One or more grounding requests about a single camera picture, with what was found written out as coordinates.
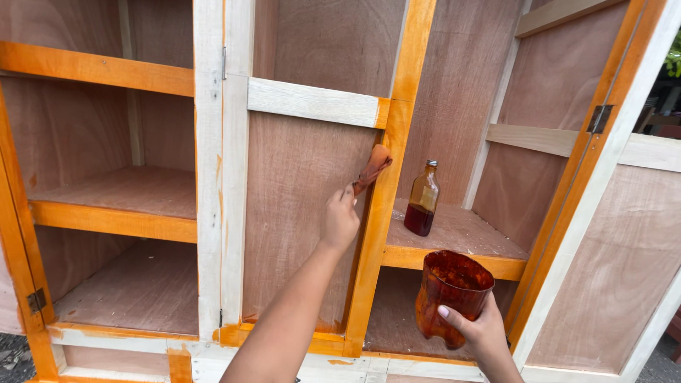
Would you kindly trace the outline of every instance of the wooden cabinet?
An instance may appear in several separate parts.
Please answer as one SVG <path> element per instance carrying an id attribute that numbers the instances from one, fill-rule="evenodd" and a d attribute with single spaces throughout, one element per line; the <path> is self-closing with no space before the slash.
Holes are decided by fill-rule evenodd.
<path id="1" fill-rule="evenodd" d="M 678 308 L 681 149 L 630 137 L 676 0 L 4 3 L 0 330 L 37 380 L 217 382 L 377 143 L 303 382 L 483 380 L 415 326 L 432 249 L 492 271 L 529 382 L 630 382 Z"/>

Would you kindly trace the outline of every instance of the amber glass bottle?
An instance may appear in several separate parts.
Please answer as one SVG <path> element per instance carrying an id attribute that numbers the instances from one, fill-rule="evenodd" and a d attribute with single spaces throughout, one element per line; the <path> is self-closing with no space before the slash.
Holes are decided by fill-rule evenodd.
<path id="1" fill-rule="evenodd" d="M 437 197 L 440 194 L 440 184 L 435 178 L 436 169 L 437 161 L 429 159 L 426 162 L 426 170 L 416 177 L 411 187 L 405 227 L 420 236 L 427 236 L 430 233 L 432 219 L 435 217 Z"/>

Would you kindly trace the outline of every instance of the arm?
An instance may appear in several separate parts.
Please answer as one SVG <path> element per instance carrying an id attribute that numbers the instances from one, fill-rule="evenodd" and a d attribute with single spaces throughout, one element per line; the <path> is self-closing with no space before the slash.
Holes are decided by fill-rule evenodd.
<path id="1" fill-rule="evenodd" d="M 480 317 L 474 322 L 444 305 L 437 311 L 466 338 L 477 364 L 490 383 L 523 383 L 506 344 L 504 322 L 493 293 L 487 297 Z"/>
<path id="2" fill-rule="evenodd" d="M 331 276 L 360 227 L 355 203 L 352 185 L 329 198 L 315 250 L 267 306 L 220 382 L 296 379 Z"/>

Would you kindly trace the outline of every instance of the ground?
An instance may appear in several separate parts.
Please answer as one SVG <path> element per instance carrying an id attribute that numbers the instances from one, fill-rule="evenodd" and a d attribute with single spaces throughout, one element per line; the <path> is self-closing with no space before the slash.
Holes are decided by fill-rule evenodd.
<path id="1" fill-rule="evenodd" d="M 678 344 L 672 337 L 664 334 L 636 383 L 681 383 L 681 365 L 674 364 L 669 359 Z M 35 368 L 26 338 L 0 334 L 0 382 L 23 383 L 34 374 Z"/>

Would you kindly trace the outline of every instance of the fingernail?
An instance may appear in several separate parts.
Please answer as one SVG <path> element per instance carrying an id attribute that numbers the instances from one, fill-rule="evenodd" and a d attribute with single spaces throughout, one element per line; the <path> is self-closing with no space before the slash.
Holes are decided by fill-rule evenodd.
<path id="1" fill-rule="evenodd" d="M 439 312 L 440 315 L 442 315 L 442 318 L 446 318 L 449 315 L 449 310 L 442 305 L 439 305 L 437 307 L 437 312 Z"/>

